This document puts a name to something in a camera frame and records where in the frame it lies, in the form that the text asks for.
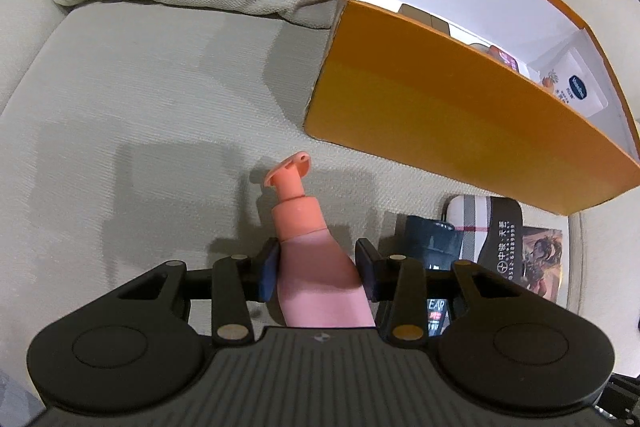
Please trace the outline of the orange cardboard box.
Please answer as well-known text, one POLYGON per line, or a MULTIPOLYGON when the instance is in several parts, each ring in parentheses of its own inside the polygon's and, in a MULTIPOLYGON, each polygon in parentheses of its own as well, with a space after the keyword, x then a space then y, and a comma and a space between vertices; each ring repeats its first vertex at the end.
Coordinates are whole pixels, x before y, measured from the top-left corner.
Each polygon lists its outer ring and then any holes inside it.
POLYGON ((304 128, 560 215, 639 184, 623 90, 564 0, 341 0, 304 128), (450 35, 400 15, 403 3, 446 20, 450 35), (570 44, 608 98, 589 118, 527 67, 570 44))

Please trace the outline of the pink pump bottle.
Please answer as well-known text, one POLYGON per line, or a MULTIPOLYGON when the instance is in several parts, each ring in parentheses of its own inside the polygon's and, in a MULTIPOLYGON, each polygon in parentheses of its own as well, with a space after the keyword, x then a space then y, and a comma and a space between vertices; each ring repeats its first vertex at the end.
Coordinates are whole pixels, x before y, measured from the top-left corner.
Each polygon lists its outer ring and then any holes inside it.
POLYGON ((281 246, 277 283, 285 324, 300 329, 372 327, 374 318, 356 265, 334 239, 303 177, 311 158, 296 153, 274 167, 265 186, 278 196, 271 210, 281 246))

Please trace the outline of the plaid glasses case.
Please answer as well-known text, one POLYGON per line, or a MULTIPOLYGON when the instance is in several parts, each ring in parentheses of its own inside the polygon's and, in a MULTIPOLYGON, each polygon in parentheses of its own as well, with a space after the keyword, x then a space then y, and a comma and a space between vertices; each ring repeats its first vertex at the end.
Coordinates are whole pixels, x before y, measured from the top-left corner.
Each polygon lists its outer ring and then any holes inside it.
POLYGON ((470 260, 514 283, 523 275, 523 213, 512 198, 458 195, 445 221, 461 233, 460 259, 470 260))

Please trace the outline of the white Vaseline lotion tube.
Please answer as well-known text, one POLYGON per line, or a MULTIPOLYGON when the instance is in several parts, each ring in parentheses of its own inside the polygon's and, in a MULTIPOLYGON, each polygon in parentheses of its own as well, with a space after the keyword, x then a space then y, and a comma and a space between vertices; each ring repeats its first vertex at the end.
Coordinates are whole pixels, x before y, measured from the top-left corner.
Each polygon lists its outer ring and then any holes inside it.
POLYGON ((570 44, 527 64, 532 79, 585 118, 603 112, 608 98, 582 54, 570 44))

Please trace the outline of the brown illustrated card box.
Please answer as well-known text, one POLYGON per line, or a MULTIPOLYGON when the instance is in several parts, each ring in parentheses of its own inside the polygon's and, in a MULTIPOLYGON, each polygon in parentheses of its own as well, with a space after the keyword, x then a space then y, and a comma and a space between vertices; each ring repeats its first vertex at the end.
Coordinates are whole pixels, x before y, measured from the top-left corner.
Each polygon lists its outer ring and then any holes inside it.
POLYGON ((563 278, 563 234, 558 229, 523 228, 522 284, 556 303, 563 278))

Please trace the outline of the brown cardboard small box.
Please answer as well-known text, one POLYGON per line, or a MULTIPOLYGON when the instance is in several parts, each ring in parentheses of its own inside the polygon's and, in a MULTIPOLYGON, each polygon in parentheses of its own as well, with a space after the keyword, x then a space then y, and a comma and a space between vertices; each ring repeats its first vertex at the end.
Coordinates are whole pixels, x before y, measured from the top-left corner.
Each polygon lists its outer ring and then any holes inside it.
POLYGON ((412 5, 403 3, 399 8, 398 13, 408 17, 409 20, 414 20, 415 22, 431 27, 444 35, 450 35, 450 26, 446 20, 442 20, 429 12, 422 11, 412 5))

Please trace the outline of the dark blue Clear shampoo bottle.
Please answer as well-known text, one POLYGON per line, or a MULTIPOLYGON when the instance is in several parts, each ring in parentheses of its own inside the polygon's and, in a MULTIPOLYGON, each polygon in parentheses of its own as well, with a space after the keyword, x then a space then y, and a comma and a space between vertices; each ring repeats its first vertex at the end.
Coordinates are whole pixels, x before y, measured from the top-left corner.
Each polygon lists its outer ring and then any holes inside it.
MULTIPOLYGON (((425 269, 448 271, 460 257, 463 235, 445 221, 408 216, 405 222, 406 255, 425 269)), ((431 298, 426 305, 428 335, 439 336, 449 324, 446 299, 431 298)))

